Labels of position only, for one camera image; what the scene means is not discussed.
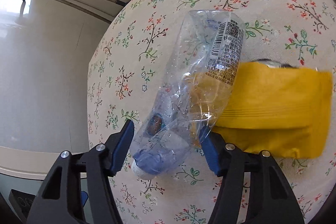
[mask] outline yellow pouch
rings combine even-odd
[[[241,63],[229,102],[212,131],[245,152],[315,158],[330,123],[332,75],[308,68]]]

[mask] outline white glossy floor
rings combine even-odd
[[[88,150],[88,63],[108,24],[54,0],[0,0],[0,146]]]

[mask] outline silver bolt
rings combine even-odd
[[[266,158],[268,158],[269,156],[271,156],[271,153],[268,152],[267,150],[263,150],[263,151],[261,152],[261,154],[262,154],[264,157],[266,157]]]
[[[104,149],[105,149],[105,145],[103,145],[103,144],[99,144],[99,145],[96,146],[97,151],[103,151]]]
[[[61,157],[62,158],[67,158],[69,156],[69,151],[63,151],[62,153],[61,153]]]
[[[227,150],[234,150],[236,147],[235,147],[232,143],[227,143],[227,144],[225,145],[225,148],[226,148]]]

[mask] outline crushed plastic bottle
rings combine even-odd
[[[232,92],[244,33],[234,13],[188,12],[153,109],[130,146],[139,178],[175,169],[199,144],[201,130],[205,137],[215,125]]]

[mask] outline floral tablecloth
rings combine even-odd
[[[182,20],[194,9],[233,11],[246,22],[243,62],[268,58],[332,70],[336,76],[336,6],[332,0],[132,0],[112,22],[89,64],[90,147],[120,131],[126,119],[134,121],[136,130],[140,127],[152,108]],[[197,50],[186,52],[185,61]],[[306,223],[336,182],[335,99],[322,156],[278,159]],[[124,223],[207,223],[221,178],[209,170],[201,149],[173,173],[150,181],[137,180],[131,163],[128,154],[122,171],[110,180]],[[238,222],[245,219],[248,187],[246,174]]]

